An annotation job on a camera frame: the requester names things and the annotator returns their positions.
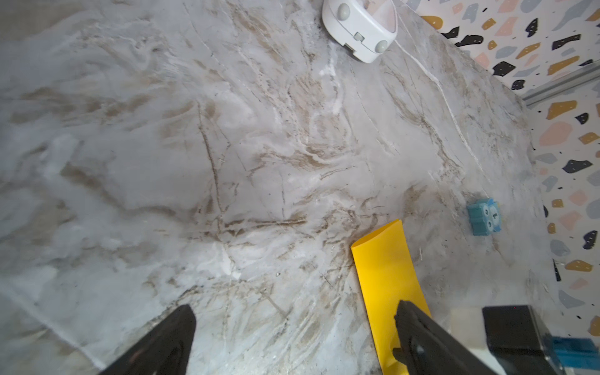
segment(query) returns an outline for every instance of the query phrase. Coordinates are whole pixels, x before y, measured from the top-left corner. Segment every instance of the terrazzo wall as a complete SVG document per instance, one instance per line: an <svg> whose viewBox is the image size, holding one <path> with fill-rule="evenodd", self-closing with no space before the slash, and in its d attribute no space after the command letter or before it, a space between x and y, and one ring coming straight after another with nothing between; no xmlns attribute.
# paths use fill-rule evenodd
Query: terrazzo wall
<svg viewBox="0 0 600 375"><path fill-rule="evenodd" d="M402 0L518 95L600 58L597 0Z"/></svg>
<svg viewBox="0 0 600 375"><path fill-rule="evenodd" d="M600 79L529 109L564 325L600 343Z"/></svg>

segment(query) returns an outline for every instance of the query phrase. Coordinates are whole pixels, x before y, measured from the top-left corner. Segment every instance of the gray trim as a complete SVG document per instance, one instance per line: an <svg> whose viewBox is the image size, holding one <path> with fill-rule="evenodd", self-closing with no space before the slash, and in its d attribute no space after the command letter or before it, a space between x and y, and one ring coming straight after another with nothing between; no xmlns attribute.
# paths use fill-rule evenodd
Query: gray trim
<svg viewBox="0 0 600 375"><path fill-rule="evenodd" d="M535 90L523 95L521 98L527 107L532 107L542 100L561 94L563 91L574 89L591 80L600 77L600 61L595 61L585 67L574 71L559 80L548 82Z"/></svg>

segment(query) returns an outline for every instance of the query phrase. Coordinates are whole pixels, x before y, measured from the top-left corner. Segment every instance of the blue object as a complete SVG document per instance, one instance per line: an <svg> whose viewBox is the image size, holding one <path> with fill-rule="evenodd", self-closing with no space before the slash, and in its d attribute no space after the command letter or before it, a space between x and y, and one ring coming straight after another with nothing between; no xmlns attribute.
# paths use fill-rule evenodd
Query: blue object
<svg viewBox="0 0 600 375"><path fill-rule="evenodd" d="M598 348L589 338L553 337L552 342L563 366L600 370Z"/></svg>
<svg viewBox="0 0 600 375"><path fill-rule="evenodd" d="M501 231L500 208L492 198L479 199L475 204L467 206L467 210L475 236L488 236L492 232Z"/></svg>

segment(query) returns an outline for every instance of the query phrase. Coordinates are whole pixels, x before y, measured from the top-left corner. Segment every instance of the marble countertop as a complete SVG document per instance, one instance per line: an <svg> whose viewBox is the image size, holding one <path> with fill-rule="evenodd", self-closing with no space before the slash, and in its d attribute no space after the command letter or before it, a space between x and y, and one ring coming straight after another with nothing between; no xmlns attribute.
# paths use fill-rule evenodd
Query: marble countertop
<svg viewBox="0 0 600 375"><path fill-rule="evenodd" d="M181 304L190 374L376 373L350 244L402 219L433 317L556 291L523 103L398 2L372 64L320 1L11 2L0 363L94 374ZM500 202L472 236L466 205Z"/></svg>

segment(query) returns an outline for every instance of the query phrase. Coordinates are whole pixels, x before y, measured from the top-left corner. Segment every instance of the white plastic device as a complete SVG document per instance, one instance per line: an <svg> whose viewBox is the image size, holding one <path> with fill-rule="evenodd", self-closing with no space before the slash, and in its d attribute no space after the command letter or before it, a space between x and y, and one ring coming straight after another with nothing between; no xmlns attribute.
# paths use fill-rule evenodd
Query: white plastic device
<svg viewBox="0 0 600 375"><path fill-rule="evenodd" d="M373 62L398 34L392 0L325 0L322 13L331 36L364 62Z"/></svg>

